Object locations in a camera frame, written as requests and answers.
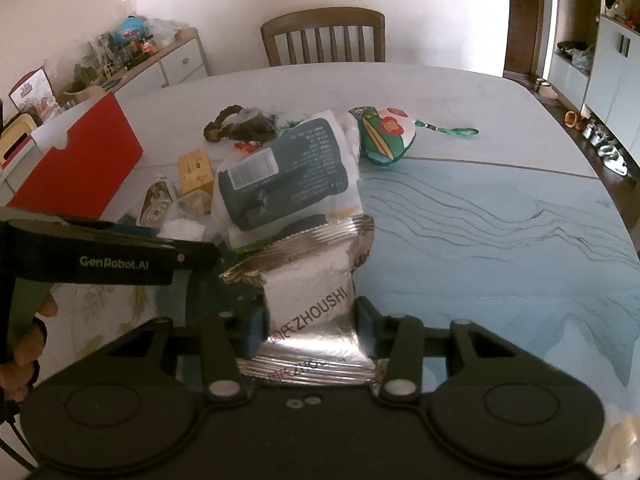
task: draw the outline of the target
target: red folder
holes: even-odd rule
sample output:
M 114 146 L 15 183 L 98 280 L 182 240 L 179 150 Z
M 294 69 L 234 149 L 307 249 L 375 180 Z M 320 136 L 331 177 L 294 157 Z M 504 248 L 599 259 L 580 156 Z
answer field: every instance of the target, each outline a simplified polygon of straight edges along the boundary
M 68 130 L 66 148 L 51 148 L 9 206 L 99 218 L 142 156 L 142 147 L 113 94 Z

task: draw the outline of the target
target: brown door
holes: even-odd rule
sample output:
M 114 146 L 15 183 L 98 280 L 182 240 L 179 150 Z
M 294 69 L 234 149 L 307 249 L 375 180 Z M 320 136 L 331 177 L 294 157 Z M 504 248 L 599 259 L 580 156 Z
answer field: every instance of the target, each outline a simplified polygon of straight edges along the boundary
M 536 49 L 540 1 L 510 0 L 507 56 L 504 61 L 504 69 L 508 72 L 531 72 Z

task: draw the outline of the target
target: green pouch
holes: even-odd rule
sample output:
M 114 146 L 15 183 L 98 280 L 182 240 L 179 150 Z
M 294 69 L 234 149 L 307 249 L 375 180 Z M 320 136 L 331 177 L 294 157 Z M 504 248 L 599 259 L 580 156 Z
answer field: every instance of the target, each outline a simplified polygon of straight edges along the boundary
M 400 160 L 414 143 L 417 127 L 459 137 L 478 134 L 474 128 L 438 128 L 410 118 L 400 108 L 365 106 L 352 108 L 349 113 L 358 122 L 362 153 L 377 166 L 388 166 Z

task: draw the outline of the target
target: barcode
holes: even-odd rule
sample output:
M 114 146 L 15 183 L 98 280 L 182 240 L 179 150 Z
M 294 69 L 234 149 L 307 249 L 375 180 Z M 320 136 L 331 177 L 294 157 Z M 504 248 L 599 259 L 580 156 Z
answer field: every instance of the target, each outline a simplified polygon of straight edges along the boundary
M 278 163 L 271 148 L 265 148 L 248 156 L 228 173 L 231 185 L 237 190 L 278 174 Z

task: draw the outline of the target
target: blue tabletop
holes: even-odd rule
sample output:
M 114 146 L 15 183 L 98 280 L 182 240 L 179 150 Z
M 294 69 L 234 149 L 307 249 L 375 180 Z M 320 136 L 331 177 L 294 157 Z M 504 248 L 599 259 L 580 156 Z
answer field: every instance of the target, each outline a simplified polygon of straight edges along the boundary
M 471 319 L 639 411 L 640 262 L 599 180 L 442 160 L 360 169 L 376 233 L 357 294 L 427 326 Z M 426 372 L 444 380 L 444 363 Z

